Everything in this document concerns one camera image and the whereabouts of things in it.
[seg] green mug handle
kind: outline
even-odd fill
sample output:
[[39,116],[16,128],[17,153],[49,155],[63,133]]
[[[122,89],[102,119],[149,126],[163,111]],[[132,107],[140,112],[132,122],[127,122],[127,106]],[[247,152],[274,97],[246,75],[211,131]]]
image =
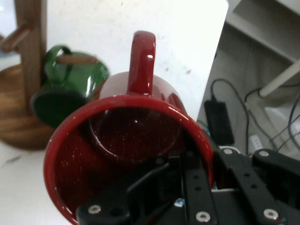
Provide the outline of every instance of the green mug handle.
[[61,75],[58,73],[56,69],[57,64],[57,54],[58,52],[62,50],[64,54],[72,54],[71,50],[64,46],[64,45],[56,45],[52,47],[46,54],[46,60],[45,60],[45,66],[44,71],[49,79],[50,82],[53,83],[62,83],[65,81],[66,76],[68,76],[68,71],[70,68],[67,68],[67,72],[64,77],[61,77]]

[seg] green mug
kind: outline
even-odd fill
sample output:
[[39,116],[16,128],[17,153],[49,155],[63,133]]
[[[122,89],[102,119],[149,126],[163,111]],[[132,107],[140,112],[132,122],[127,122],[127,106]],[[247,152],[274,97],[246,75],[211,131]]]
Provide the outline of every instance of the green mug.
[[71,52],[64,45],[51,48],[45,59],[47,80],[41,91],[34,94],[30,106],[45,124],[56,128],[72,112],[89,101],[92,92],[109,76],[107,67],[100,61],[94,64],[61,64],[57,62],[60,51],[72,56],[89,56]]

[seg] power strip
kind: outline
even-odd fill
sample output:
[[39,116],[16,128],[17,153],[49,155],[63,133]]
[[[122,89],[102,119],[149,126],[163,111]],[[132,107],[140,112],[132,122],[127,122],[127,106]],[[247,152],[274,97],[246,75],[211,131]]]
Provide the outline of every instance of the power strip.
[[263,149],[262,142],[257,135],[252,135],[249,137],[249,139],[250,139],[251,143],[253,144],[255,151],[259,150],[259,149]]

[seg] white pole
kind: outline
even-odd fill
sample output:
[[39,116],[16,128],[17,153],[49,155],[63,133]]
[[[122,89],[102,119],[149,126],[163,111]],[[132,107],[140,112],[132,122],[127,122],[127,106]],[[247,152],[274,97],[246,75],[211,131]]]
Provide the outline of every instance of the white pole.
[[292,64],[288,69],[286,69],[279,76],[277,76],[274,80],[272,80],[270,83],[268,83],[266,86],[264,86],[259,91],[259,95],[261,97],[266,97],[268,94],[270,94],[272,91],[274,91],[280,85],[285,83],[287,80],[289,80],[295,74],[297,74],[299,71],[300,71],[300,60],[298,60],[297,62]]

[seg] black power adapter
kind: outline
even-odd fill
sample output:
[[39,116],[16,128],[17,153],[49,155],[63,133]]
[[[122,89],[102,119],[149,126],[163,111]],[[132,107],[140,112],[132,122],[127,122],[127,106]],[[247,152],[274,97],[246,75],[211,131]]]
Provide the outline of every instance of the black power adapter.
[[206,119],[211,138],[218,145],[234,144],[228,111],[224,102],[218,102],[214,96],[204,103]]

